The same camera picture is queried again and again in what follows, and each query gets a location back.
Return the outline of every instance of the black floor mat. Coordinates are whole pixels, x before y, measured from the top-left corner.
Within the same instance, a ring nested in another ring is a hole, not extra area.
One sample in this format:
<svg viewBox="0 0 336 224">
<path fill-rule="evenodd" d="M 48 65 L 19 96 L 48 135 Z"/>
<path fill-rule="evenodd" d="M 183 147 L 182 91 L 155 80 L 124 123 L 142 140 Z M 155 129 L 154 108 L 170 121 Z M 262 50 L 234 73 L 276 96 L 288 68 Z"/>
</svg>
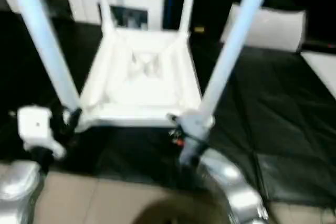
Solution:
<svg viewBox="0 0 336 224">
<path fill-rule="evenodd" d="M 0 159 L 28 158 L 9 111 L 59 106 L 29 34 L 18 16 L 0 13 Z M 101 39 L 100 27 L 55 21 L 80 91 Z M 190 40 L 202 92 L 221 45 Z M 216 111 L 210 145 L 236 162 L 266 200 L 315 206 L 336 203 L 336 102 L 303 59 L 245 48 Z M 73 139 L 53 169 L 195 190 L 176 164 L 167 129 L 93 128 Z"/>
</svg>

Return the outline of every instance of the metallic surface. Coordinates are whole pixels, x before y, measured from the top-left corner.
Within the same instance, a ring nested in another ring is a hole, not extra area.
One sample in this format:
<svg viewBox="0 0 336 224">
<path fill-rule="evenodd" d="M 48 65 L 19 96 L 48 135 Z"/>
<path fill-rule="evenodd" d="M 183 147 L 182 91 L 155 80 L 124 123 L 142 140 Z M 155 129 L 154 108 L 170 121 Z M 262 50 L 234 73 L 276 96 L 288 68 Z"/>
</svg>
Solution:
<svg viewBox="0 0 336 224">
<path fill-rule="evenodd" d="M 201 142 L 205 143 L 211 127 L 213 118 L 206 124 L 202 124 L 202 115 L 198 111 L 186 111 L 175 119 L 176 124 L 181 128 L 184 137 L 184 147 L 179 157 L 182 165 L 191 165 L 193 156 L 197 155 L 197 149 Z"/>
<path fill-rule="evenodd" d="M 44 184 L 33 161 L 16 161 L 0 177 L 0 223 L 32 223 L 35 202 Z"/>
<path fill-rule="evenodd" d="M 268 214 L 260 194 L 225 156 L 208 149 L 201 157 L 197 173 L 224 208 L 230 223 L 267 223 Z"/>
</svg>

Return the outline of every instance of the white clamp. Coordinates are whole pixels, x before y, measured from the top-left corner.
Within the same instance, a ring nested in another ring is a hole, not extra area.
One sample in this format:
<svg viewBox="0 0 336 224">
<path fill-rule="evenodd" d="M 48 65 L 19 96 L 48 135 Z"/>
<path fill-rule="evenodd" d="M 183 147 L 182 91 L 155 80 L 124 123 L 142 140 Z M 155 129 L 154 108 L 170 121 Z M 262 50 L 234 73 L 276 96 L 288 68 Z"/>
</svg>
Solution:
<svg viewBox="0 0 336 224">
<path fill-rule="evenodd" d="M 50 149 L 55 159 L 64 157 L 66 150 L 53 138 L 49 120 L 52 116 L 48 108 L 25 106 L 18 110 L 18 132 L 24 142 L 24 149 L 40 146 Z"/>
</svg>

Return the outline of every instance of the metal pole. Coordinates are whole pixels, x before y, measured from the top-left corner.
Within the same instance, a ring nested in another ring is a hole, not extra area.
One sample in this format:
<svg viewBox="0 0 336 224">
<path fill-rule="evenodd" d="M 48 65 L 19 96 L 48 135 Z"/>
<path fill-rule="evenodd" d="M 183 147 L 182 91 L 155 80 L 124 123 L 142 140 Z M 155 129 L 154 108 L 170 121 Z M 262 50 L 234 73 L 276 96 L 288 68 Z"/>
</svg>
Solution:
<svg viewBox="0 0 336 224">
<path fill-rule="evenodd" d="M 240 13 L 235 21 L 216 67 L 211 75 L 201 105 L 201 118 L 206 122 L 215 112 L 225 85 L 239 57 L 245 38 L 258 8 L 264 0 L 242 0 Z"/>
<path fill-rule="evenodd" d="M 101 10 L 101 28 L 102 31 L 105 32 L 114 27 L 108 0 L 100 0 L 100 10 Z"/>
<path fill-rule="evenodd" d="M 194 0 L 184 0 L 180 21 L 180 32 L 188 32 Z"/>
<path fill-rule="evenodd" d="M 79 95 L 40 0 L 17 0 L 22 17 L 61 103 L 80 107 Z"/>
</svg>

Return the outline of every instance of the beige floor tile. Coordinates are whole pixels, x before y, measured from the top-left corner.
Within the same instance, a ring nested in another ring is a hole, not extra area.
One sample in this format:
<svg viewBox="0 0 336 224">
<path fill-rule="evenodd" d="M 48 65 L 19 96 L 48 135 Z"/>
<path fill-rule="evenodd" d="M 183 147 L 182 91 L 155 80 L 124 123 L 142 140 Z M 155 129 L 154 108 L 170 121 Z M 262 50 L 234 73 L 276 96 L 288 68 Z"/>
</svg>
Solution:
<svg viewBox="0 0 336 224">
<path fill-rule="evenodd" d="M 336 224 L 334 212 L 329 209 L 272 203 L 270 210 L 279 224 Z"/>
<path fill-rule="evenodd" d="M 293 223 L 322 224 L 322 209 L 291 205 L 289 207 Z"/>
<path fill-rule="evenodd" d="M 279 224 L 298 224 L 293 222 L 288 204 L 272 203 L 269 211 L 269 215 L 274 217 Z"/>
<path fill-rule="evenodd" d="M 194 216 L 195 219 L 199 221 L 199 223 L 207 223 L 207 224 L 227 224 L 227 215 L 221 209 L 221 207 L 217 204 L 217 202 L 206 195 L 202 194 L 194 194 L 193 201 L 195 205 Z"/>
<path fill-rule="evenodd" d="M 82 224 L 98 180 L 49 173 L 35 208 L 34 224 Z"/>
<path fill-rule="evenodd" d="M 197 197 L 160 187 L 101 180 L 85 224 L 151 224 L 164 223 L 172 217 L 190 220 L 198 214 L 197 223 L 214 215 Z"/>
</svg>

